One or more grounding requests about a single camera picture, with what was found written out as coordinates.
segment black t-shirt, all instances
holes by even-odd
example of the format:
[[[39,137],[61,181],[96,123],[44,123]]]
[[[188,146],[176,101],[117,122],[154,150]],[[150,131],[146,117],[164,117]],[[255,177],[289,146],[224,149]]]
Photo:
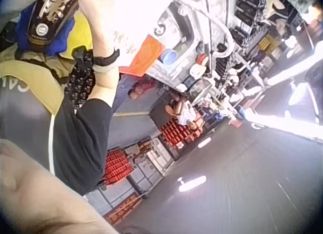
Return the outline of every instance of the black t-shirt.
[[[11,140],[48,170],[52,159],[55,176],[81,195],[103,175],[112,114],[99,99],[86,101],[75,114],[65,98],[55,116],[51,148],[51,113],[22,81],[0,79],[1,138]]]
[[[74,113],[64,99],[53,132],[55,176],[81,195],[93,188],[105,168],[109,124],[113,112],[102,100],[91,99]]]

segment cable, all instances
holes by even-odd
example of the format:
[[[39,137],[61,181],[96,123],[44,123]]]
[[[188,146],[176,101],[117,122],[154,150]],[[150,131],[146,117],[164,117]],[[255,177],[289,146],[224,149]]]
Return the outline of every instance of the cable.
[[[231,35],[230,31],[228,30],[228,28],[218,18],[212,17],[211,14],[208,13],[207,11],[204,11],[204,10],[198,8],[197,6],[195,6],[193,1],[191,1],[191,0],[177,0],[177,1],[188,6],[191,9],[195,10],[196,12],[200,12],[201,14],[206,16],[211,22],[213,22],[215,25],[217,25],[224,32],[224,34],[227,36],[227,42],[228,42],[227,49],[222,53],[213,52],[212,55],[214,57],[219,57],[219,58],[228,57],[232,53],[232,51],[235,47],[232,35]]]

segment orange cloth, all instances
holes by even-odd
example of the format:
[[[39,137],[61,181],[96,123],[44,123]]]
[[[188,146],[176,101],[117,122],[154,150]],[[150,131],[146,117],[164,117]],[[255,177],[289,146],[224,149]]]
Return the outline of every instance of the orange cloth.
[[[143,76],[155,60],[158,59],[164,48],[165,46],[162,43],[148,35],[130,67],[121,66],[119,68],[120,72],[134,76]]]

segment black wristwatch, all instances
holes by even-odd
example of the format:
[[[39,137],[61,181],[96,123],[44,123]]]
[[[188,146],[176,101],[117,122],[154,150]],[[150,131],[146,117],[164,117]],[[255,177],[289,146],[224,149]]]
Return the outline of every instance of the black wristwatch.
[[[98,66],[109,66],[113,64],[120,56],[120,50],[117,49],[109,57],[93,57],[93,62]]]

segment white shirt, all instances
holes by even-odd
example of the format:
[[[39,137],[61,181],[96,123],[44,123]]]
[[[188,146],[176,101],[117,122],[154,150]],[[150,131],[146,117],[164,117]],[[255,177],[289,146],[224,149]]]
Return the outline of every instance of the white shirt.
[[[193,109],[193,106],[189,101],[186,101],[184,104],[184,110],[182,115],[177,117],[178,123],[180,125],[187,125],[188,121],[193,121],[195,118],[196,118],[196,113]]]

